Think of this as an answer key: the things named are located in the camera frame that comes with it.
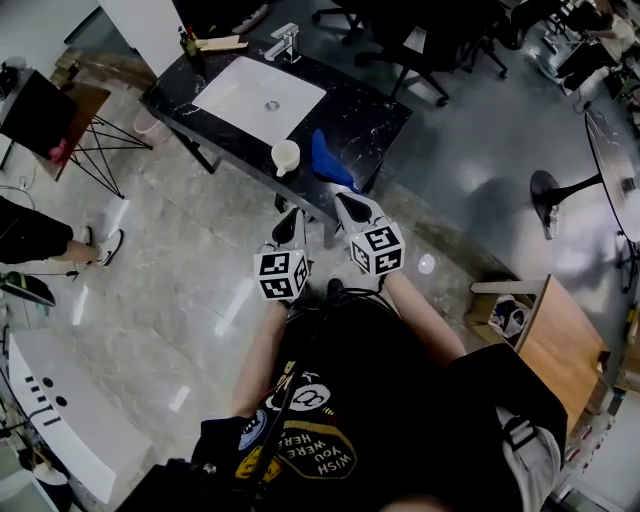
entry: black shorts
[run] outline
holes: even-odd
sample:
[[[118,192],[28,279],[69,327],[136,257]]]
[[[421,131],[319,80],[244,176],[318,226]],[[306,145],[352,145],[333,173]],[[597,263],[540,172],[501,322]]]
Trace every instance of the black shorts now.
[[[67,252],[71,227],[0,198],[0,262],[46,260]]]

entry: white sink basin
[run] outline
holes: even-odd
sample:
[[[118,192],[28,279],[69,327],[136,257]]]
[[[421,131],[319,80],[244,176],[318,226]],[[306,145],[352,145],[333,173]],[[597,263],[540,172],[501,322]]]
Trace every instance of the white sink basin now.
[[[286,139],[325,94],[283,71],[238,57],[193,104],[273,146]]]

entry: faucet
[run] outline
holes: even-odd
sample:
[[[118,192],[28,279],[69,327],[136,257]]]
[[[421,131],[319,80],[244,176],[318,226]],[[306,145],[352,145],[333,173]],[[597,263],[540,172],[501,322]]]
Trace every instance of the faucet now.
[[[287,23],[284,27],[279,28],[271,37],[280,39],[280,42],[271,48],[264,54],[264,58],[269,62],[273,62],[275,58],[286,50],[288,54],[288,61],[292,64],[300,60],[300,53],[298,52],[298,32],[300,27],[295,23]]]

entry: white cup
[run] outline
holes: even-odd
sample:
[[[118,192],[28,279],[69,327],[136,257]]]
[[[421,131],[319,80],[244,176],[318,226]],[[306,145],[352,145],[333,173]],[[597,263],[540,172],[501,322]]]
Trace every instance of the white cup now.
[[[276,176],[282,178],[300,165],[300,148],[292,140],[283,140],[271,148],[271,158],[278,168]]]

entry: black marble countertop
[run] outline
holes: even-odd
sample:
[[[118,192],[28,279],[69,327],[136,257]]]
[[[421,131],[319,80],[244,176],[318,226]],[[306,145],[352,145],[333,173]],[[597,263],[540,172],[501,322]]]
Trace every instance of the black marble countertop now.
[[[319,180],[311,168],[311,137],[320,128],[329,149],[340,158],[361,190],[376,172],[384,155],[411,116],[411,110],[392,102],[372,87],[309,57],[295,64],[280,54],[267,62],[264,53],[273,46],[249,39],[244,52],[204,54],[202,75],[180,57],[144,93],[145,107],[169,127],[208,147],[259,179],[319,220],[335,224],[333,198],[338,185]],[[300,146],[298,169],[276,177],[271,146],[192,104],[196,96],[233,60],[245,56],[285,71],[321,87],[327,94],[288,137]]]

